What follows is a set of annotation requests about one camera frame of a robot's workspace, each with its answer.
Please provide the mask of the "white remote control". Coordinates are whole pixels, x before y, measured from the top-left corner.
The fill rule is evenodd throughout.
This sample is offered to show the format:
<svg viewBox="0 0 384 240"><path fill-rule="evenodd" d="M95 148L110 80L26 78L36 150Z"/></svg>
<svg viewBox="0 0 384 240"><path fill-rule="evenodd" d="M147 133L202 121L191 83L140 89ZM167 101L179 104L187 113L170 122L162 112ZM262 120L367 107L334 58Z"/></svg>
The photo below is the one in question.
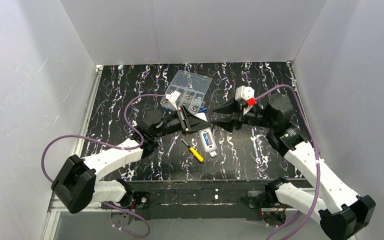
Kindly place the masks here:
<svg viewBox="0 0 384 240"><path fill-rule="evenodd" d="M213 132L210 127L200 130L198 135L201 140L201 144L206 153L212 153L217 150L217 145L213 136Z"/></svg>

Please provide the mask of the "white remote battery cover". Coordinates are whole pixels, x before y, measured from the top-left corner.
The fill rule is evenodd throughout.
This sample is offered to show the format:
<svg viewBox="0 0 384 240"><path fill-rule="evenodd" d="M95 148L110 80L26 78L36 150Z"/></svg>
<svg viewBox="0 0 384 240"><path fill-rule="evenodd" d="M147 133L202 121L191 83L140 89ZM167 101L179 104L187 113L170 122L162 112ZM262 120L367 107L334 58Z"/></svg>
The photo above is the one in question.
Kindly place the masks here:
<svg viewBox="0 0 384 240"><path fill-rule="evenodd" d="M216 152L216 151L212 151L212 152L209 153L209 155L210 155L212 158L214 158L214 157L217 156L217 152Z"/></svg>

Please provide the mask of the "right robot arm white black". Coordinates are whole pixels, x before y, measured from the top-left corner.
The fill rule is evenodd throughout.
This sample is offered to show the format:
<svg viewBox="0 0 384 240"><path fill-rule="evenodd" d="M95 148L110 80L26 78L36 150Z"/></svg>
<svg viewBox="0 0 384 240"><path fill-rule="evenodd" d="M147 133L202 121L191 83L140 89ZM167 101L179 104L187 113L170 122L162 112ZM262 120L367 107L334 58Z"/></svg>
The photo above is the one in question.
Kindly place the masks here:
<svg viewBox="0 0 384 240"><path fill-rule="evenodd" d="M289 180L277 178L265 186L265 198L271 204L285 204L309 214L332 240L350 239L369 224L375 201L350 188L316 157L311 142L291 120L295 110L288 96L275 93L264 107L259 107L254 98L231 99L214 111L224 118L212 123L228 132L239 130L242 125L267 128L266 139L271 147L315 189L310 194Z"/></svg>

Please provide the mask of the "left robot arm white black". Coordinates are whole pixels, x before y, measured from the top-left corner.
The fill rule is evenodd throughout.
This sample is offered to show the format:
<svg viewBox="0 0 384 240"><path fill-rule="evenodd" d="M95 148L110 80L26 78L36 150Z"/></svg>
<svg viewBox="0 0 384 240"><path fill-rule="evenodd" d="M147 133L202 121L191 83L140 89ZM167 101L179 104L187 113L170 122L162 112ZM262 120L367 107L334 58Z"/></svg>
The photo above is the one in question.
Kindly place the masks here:
<svg viewBox="0 0 384 240"><path fill-rule="evenodd" d="M76 154L70 156L52 182L51 190L71 214L91 203L125 204L135 191L121 179L103 181L105 176L151 155L161 137L177 132L193 134L210 126L207 120L184 106L167 116L158 109L147 110L137 132L123 143L83 158Z"/></svg>

